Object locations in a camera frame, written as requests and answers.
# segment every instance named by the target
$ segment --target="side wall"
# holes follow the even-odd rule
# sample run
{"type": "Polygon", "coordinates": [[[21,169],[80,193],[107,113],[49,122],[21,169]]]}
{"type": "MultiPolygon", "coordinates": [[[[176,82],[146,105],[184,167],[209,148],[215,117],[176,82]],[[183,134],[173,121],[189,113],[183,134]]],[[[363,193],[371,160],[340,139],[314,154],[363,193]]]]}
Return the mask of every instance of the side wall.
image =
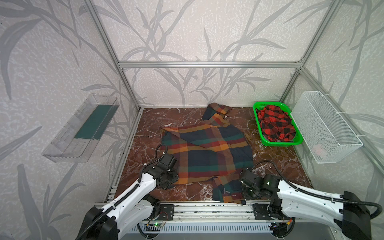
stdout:
{"type": "MultiPolygon", "coordinates": [[[[120,61],[298,61],[331,0],[94,0],[120,61]]],[[[293,69],[126,69],[143,106],[278,100],[293,69]]]]}
{"type": "MultiPolygon", "coordinates": [[[[344,1],[306,68],[384,152],[384,1],[344,1]]],[[[294,107],[303,91],[314,91],[299,77],[286,103],[294,107]]],[[[332,164],[318,164],[307,145],[296,147],[312,185],[319,190],[356,193],[384,205],[384,179],[361,149],[332,164]]],[[[383,214],[372,220],[372,236],[382,239],[383,214]]]]}
{"type": "Polygon", "coordinates": [[[137,113],[82,1],[0,1],[0,67],[0,239],[74,239],[137,113]],[[90,93],[120,103],[90,160],[43,157],[90,93]]]}

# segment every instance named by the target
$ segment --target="red marble table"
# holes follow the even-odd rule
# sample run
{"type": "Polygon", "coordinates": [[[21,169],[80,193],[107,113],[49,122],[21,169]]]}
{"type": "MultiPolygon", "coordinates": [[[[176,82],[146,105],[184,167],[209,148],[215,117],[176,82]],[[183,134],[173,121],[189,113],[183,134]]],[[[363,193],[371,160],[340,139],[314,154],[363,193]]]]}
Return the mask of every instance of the red marble table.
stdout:
{"type": "MultiPolygon", "coordinates": [[[[144,109],[115,196],[136,181],[143,163],[154,159],[155,148],[161,143],[161,126],[199,123],[204,111],[205,108],[144,109]]],[[[290,181],[311,187],[293,147],[266,147],[261,143],[252,108],[234,108],[226,119],[249,136],[255,163],[263,159],[272,160],[290,181]]],[[[277,175],[270,163],[259,165],[254,172],[260,176],[268,173],[277,175]]],[[[155,189],[151,195],[161,201],[212,200],[212,182],[177,185],[168,190],[155,189]]]]}

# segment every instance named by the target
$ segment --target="clothing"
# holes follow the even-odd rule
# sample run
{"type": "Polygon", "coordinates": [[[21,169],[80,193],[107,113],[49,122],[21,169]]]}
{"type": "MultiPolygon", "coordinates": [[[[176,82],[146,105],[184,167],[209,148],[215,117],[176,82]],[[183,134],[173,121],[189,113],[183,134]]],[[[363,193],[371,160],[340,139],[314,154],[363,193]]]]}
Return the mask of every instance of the clothing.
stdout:
{"type": "Polygon", "coordinates": [[[270,142],[291,142],[296,130],[291,124],[292,119],[288,113],[284,112],[278,106],[267,105],[258,112],[263,136],[270,142]]]}
{"type": "Polygon", "coordinates": [[[212,200],[245,205],[239,177],[239,174],[230,174],[214,178],[212,200]]]}
{"type": "Polygon", "coordinates": [[[212,103],[200,123],[184,127],[162,127],[161,143],[176,159],[179,180],[188,184],[224,176],[252,167],[252,149],[244,134],[224,117],[231,110],[212,103]]]}

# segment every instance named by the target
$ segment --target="white wire mesh basket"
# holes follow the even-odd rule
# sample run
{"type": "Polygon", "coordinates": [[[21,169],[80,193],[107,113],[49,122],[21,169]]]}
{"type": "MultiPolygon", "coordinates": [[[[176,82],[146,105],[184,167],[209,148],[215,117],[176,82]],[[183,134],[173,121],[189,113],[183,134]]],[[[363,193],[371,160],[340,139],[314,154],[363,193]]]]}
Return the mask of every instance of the white wire mesh basket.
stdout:
{"type": "Polygon", "coordinates": [[[362,142],[319,91],[303,92],[291,116],[317,163],[339,162],[362,142]]]}

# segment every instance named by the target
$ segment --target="green plastic basket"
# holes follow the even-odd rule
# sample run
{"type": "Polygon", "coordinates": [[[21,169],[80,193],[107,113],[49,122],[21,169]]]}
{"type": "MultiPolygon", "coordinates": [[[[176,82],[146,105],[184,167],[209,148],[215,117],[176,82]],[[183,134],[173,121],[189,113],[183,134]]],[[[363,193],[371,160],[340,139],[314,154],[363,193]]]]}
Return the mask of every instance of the green plastic basket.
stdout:
{"type": "Polygon", "coordinates": [[[293,142],[270,142],[267,139],[265,139],[265,137],[263,136],[263,133],[262,133],[262,128],[260,126],[259,119],[257,117],[256,109],[263,110],[263,108],[266,105],[278,106],[278,107],[280,107],[281,110],[287,112],[288,115],[291,117],[291,110],[284,103],[280,103],[280,102],[256,102],[253,105],[253,112],[255,113],[255,119],[256,119],[256,123],[257,123],[257,128],[259,129],[259,134],[260,134],[260,139],[262,141],[262,144],[265,145],[265,146],[275,146],[275,147],[289,147],[289,146],[292,146],[292,145],[299,145],[299,144],[301,144],[303,142],[303,136],[301,135],[301,133],[300,133],[299,129],[297,128],[296,123],[295,123],[295,121],[293,119],[292,119],[291,123],[295,127],[295,130],[296,130],[296,136],[293,139],[293,142]]]}

